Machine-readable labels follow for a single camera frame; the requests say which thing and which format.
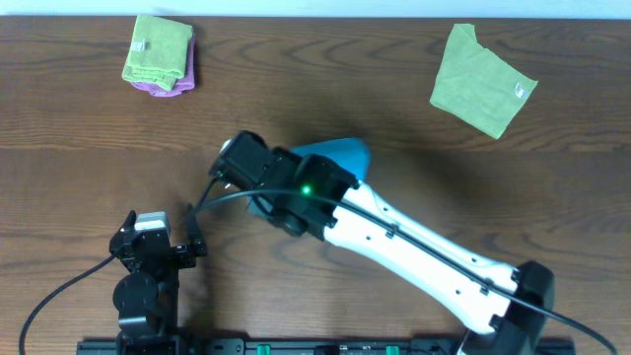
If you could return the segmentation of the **blue microfiber cloth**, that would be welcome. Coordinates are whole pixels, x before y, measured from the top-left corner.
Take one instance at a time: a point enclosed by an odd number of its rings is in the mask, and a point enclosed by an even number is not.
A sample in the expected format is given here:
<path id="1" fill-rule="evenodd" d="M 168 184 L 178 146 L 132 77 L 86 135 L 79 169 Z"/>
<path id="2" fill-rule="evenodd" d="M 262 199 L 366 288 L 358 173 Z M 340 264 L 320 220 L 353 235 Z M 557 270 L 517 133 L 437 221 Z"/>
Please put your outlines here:
<path id="1" fill-rule="evenodd" d="M 268 147 L 260 137 L 246 132 L 235 138 L 225 156 L 244 174 L 242 183 L 256 189 L 292 189 L 292 194 L 265 194 L 276 219 L 293 217 L 330 220 L 333 201 L 364 179 L 370 152 L 358 138 L 342 138 L 285 149 Z"/>

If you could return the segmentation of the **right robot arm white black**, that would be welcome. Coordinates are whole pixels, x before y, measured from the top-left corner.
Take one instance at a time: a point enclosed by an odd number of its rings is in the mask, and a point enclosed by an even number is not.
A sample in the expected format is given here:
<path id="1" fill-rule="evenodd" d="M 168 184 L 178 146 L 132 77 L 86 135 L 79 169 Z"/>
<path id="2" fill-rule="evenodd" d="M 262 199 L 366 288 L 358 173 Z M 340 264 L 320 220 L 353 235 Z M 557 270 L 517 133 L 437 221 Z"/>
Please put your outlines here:
<path id="1" fill-rule="evenodd" d="M 358 138 L 285 149 L 242 131 L 210 173 L 252 191 L 250 213 L 272 226 L 359 253 L 435 298 L 468 330 L 458 353 L 534 353 L 545 319 L 525 304 L 553 304 L 552 272 L 483 257 L 406 217 L 365 183 L 370 160 Z"/>

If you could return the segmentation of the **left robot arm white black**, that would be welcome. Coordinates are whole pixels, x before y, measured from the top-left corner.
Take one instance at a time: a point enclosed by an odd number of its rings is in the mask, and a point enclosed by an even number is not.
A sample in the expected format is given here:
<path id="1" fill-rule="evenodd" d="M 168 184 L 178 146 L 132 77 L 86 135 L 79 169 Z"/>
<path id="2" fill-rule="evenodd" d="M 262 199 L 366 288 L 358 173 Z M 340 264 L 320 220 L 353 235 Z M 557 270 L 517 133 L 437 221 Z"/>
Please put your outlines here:
<path id="1" fill-rule="evenodd" d="M 207 254 L 195 218 L 185 220 L 187 243 L 172 246 L 171 227 L 164 211 L 130 211 L 109 243 L 128 275 L 114 288 L 120 333 L 117 354 L 190 355 L 204 352 L 201 342 L 177 325 L 179 278 L 182 269 L 196 266 Z"/>

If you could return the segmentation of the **pink folded cloth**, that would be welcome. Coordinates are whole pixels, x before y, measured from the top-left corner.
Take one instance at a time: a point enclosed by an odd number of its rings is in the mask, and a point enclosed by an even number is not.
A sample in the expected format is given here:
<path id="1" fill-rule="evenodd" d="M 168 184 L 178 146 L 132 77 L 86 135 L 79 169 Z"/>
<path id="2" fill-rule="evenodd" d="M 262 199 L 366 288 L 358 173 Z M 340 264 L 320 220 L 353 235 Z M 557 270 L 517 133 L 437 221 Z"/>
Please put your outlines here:
<path id="1" fill-rule="evenodd" d="M 155 83 L 131 82 L 130 85 L 137 90 L 148 92 L 151 96 L 157 98 L 171 98 L 183 94 L 186 91 L 195 88 L 194 74 L 194 49 L 196 37 L 192 35 L 187 52 L 187 61 L 185 67 L 185 75 L 181 79 L 177 79 L 171 90 L 165 90 Z"/>

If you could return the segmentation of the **green folded cloth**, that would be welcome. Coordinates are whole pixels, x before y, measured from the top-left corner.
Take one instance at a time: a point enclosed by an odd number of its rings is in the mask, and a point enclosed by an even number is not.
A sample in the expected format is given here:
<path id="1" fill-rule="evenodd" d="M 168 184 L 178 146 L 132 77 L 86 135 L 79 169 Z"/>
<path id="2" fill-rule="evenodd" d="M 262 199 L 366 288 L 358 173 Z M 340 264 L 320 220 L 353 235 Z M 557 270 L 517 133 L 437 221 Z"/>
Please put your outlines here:
<path id="1" fill-rule="evenodd" d="M 191 25 L 138 15 L 121 77 L 170 91 L 186 74 Z"/>

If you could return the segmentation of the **green cloth unfolded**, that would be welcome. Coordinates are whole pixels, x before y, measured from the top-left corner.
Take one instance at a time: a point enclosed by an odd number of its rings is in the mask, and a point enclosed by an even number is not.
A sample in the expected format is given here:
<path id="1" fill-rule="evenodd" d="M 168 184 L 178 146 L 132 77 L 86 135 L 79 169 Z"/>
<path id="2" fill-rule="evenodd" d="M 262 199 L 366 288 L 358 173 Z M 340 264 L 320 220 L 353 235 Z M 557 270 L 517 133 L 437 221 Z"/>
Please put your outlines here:
<path id="1" fill-rule="evenodd" d="M 450 32 L 430 103 L 499 139 L 537 82 L 477 41 L 475 26 Z"/>

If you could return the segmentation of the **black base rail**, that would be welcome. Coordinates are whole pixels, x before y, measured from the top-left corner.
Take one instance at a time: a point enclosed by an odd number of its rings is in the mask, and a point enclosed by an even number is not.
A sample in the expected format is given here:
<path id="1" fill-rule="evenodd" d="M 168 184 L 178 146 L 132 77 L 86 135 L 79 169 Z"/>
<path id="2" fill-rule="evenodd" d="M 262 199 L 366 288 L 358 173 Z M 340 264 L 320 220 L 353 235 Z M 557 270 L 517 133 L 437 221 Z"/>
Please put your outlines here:
<path id="1" fill-rule="evenodd" d="M 176 343 L 167 348 L 155 346 L 147 350 L 121 346 L 115 340 L 85 340 L 77 343 L 77 355 L 114 354 L 206 354 L 206 355 L 451 355 L 457 354 L 458 341 L 448 338 L 417 338 L 407 341 L 344 341 L 344 340 L 243 340 L 221 338 L 201 342 L 189 350 Z M 542 340 L 534 354 L 575 355 L 569 340 Z"/>

